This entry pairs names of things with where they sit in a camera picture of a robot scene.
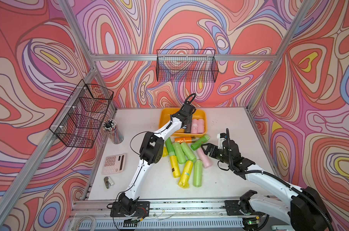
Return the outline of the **orange plastic storage box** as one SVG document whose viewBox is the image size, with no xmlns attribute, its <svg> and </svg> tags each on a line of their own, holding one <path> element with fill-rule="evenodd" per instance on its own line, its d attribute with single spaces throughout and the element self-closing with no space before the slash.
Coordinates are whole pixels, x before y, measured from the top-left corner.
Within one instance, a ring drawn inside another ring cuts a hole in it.
<svg viewBox="0 0 349 231">
<path fill-rule="evenodd" d="M 164 125 L 166 125 L 169 121 L 170 121 L 170 116 L 174 113 L 176 113 L 177 111 L 179 111 L 180 108 L 164 108 L 161 111 L 161 117 L 159 120 L 159 129 L 161 127 L 163 127 Z M 201 109 L 197 109 L 196 112 L 193 114 L 192 118 L 194 119 L 203 119 L 204 120 L 204 132 L 203 133 L 185 133 L 184 129 L 179 129 L 178 131 L 176 131 L 175 133 L 173 133 L 174 137 L 196 137 L 196 138 L 200 138 L 201 136 L 205 135 L 207 133 L 207 116 L 206 116 L 206 112 L 201 110 Z"/>
</svg>

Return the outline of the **grey trash bag roll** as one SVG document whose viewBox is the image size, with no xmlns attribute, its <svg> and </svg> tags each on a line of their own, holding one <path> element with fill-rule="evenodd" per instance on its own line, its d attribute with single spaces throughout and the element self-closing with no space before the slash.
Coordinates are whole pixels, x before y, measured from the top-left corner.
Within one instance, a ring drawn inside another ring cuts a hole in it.
<svg viewBox="0 0 349 231">
<path fill-rule="evenodd" d="M 191 133 L 191 124 L 186 125 L 186 128 L 184 130 L 185 133 Z"/>
</svg>

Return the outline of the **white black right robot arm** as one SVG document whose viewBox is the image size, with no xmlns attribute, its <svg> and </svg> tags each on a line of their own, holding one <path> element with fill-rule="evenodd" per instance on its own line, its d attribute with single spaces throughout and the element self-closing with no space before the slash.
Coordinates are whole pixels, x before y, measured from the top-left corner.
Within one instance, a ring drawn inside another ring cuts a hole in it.
<svg viewBox="0 0 349 231">
<path fill-rule="evenodd" d="M 233 140 L 223 139 L 221 146 L 211 143 L 201 145 L 204 153 L 224 163 L 235 175 L 255 183 L 270 192 L 275 199 L 249 190 L 240 196 L 234 207 L 249 215 L 261 212 L 292 226 L 295 231 L 333 230 L 332 218 L 319 193 L 311 188 L 302 188 L 282 180 L 242 156 Z"/>
</svg>

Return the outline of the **pink trash bag roll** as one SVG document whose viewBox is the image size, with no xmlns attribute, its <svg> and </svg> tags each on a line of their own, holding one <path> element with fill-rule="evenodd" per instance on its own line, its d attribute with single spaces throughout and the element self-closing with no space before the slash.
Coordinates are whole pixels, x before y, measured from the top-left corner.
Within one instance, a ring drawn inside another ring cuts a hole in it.
<svg viewBox="0 0 349 231">
<path fill-rule="evenodd" d="M 203 162 L 204 168 L 210 168 L 212 166 L 212 161 L 209 159 L 209 157 L 204 153 L 202 148 L 198 148 L 196 150 L 196 153 L 199 157 L 199 159 Z"/>
<path fill-rule="evenodd" d="M 191 122 L 191 134 L 197 134 L 198 133 L 198 119 L 193 119 Z"/>
<path fill-rule="evenodd" d="M 205 121 L 204 119 L 198 119 L 198 134 L 203 134 L 205 132 Z"/>
</svg>

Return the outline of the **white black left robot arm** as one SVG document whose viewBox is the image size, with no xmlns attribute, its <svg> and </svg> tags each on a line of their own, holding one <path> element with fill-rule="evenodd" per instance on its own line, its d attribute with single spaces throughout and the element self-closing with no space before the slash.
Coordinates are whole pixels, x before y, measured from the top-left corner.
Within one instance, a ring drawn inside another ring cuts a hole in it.
<svg viewBox="0 0 349 231">
<path fill-rule="evenodd" d="M 138 209 L 141 188 L 150 168 L 162 158 L 164 142 L 173 133 L 184 128 L 195 112 L 195 106 L 189 100 L 186 100 L 176 113 L 170 115 L 169 122 L 157 131 L 145 132 L 138 153 L 140 162 L 133 179 L 127 189 L 119 192 L 116 200 L 111 205 L 107 205 L 107 208 L 111 210 L 111 217 L 116 217 L 118 214 L 122 216 L 137 215 L 136 210 Z"/>
</svg>

